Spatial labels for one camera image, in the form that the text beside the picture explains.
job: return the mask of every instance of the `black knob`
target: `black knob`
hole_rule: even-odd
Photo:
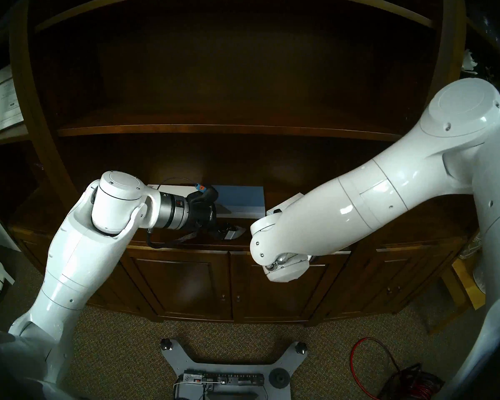
[[[305,343],[300,342],[294,348],[298,354],[305,354],[307,352],[307,345]]]
[[[172,341],[169,338],[161,340],[161,350],[172,350]]]

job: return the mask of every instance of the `metal base plate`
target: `metal base plate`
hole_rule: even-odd
[[[259,400],[290,400],[291,385],[287,385],[282,389],[277,389],[271,386],[269,382],[269,374],[274,369],[285,369],[289,376],[292,376],[294,371],[307,357],[307,351],[304,354],[296,352],[295,341],[283,353],[283,355],[274,364],[206,364],[196,363],[189,358],[180,343],[171,339],[172,349],[161,350],[163,357],[176,373],[180,376],[185,370],[200,370],[209,373],[239,373],[239,374],[257,374],[260,373],[265,377],[265,385],[263,387],[252,386],[225,386],[214,384],[213,392],[219,393],[255,393]],[[178,384],[176,386],[176,398],[182,397],[189,400],[201,400],[203,394],[203,386],[201,384]]]

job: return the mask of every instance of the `black cable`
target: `black cable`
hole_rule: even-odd
[[[194,185],[198,185],[194,180],[191,180],[191,179],[186,178],[186,177],[184,178],[183,176],[172,176],[170,178],[165,179],[163,182],[160,183],[160,185],[164,184],[167,180],[171,180],[171,179],[184,179],[184,180],[188,180],[189,182],[191,182]]]
[[[182,242],[188,241],[189,239],[196,238],[198,236],[198,231],[191,232],[190,234],[184,235],[178,239],[174,239],[173,241],[168,241],[168,242],[152,242],[150,238],[151,232],[150,230],[146,231],[146,244],[154,249],[161,249],[161,248],[173,248],[174,245],[181,244]]]

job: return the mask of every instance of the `cabinet door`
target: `cabinet door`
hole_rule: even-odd
[[[30,262],[41,272],[45,274],[46,260],[48,259],[48,249],[52,238],[48,235],[38,234],[27,230],[11,230],[11,233],[22,253]]]
[[[232,306],[238,322],[307,321],[348,254],[321,256],[298,279],[270,282],[249,252],[230,252]]]
[[[316,316],[329,320],[399,311],[451,263],[464,240],[382,246],[366,259],[353,255]]]
[[[130,247],[128,252],[143,278],[143,287],[157,301],[154,309],[158,315],[231,320],[227,251]]]

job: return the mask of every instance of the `red cable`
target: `red cable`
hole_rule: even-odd
[[[363,390],[363,392],[368,397],[373,398],[374,400],[380,400],[378,397],[373,396],[371,393],[369,393],[369,391],[365,387],[363,387],[363,385],[359,381],[358,377],[356,376],[356,372],[354,371],[354,352],[356,351],[356,348],[358,347],[358,345],[360,345],[365,340],[376,341],[376,343],[378,343],[379,345],[381,345],[383,347],[383,349],[385,350],[385,352],[387,353],[387,355],[391,358],[391,361],[393,362],[393,364],[394,364],[396,370],[398,371],[398,373],[400,373],[400,367],[398,367],[398,364],[396,364],[396,361],[393,358],[393,355],[391,354],[391,352],[389,351],[389,349],[385,346],[385,344],[383,344],[379,340],[376,340],[375,338],[364,337],[361,340],[359,340],[354,345],[354,347],[352,348],[352,351],[350,352],[350,371],[352,372],[352,377],[356,381],[356,383],[359,386],[359,388],[361,390]],[[433,394],[434,394],[434,390],[431,387],[427,387],[426,385],[423,385],[422,383],[418,383],[417,381],[415,381],[413,383],[413,386],[409,389],[408,393],[409,393],[409,395],[413,395],[413,396],[415,396],[415,397],[417,397],[419,399],[430,400],[431,396],[433,396]]]
[[[362,338],[361,340],[359,340],[355,345],[354,347],[352,348],[352,351],[350,352],[350,371],[352,372],[352,377],[354,378],[354,380],[356,381],[357,385],[359,386],[359,388],[361,390],[363,390],[365,392],[365,394],[370,397],[370,398],[373,398],[374,400],[380,400],[379,398],[377,398],[376,396],[373,396],[371,393],[368,392],[368,390],[363,387],[363,385],[361,384],[361,382],[359,381],[358,377],[356,376],[356,372],[354,371],[354,352],[356,351],[356,348],[358,345],[360,345],[363,341],[365,340],[372,340],[372,341],[376,341],[376,343],[378,343],[379,345],[381,345],[383,347],[383,349],[385,350],[385,352],[389,355],[389,357],[391,357],[391,361],[393,362],[393,364],[395,365],[396,369],[398,371],[400,371],[400,368],[398,367],[398,365],[396,364],[396,361],[395,359],[393,358],[393,356],[391,355],[391,352],[389,351],[389,349],[381,342],[381,341],[378,341],[376,340],[375,338],[372,338],[372,337],[364,337]]]

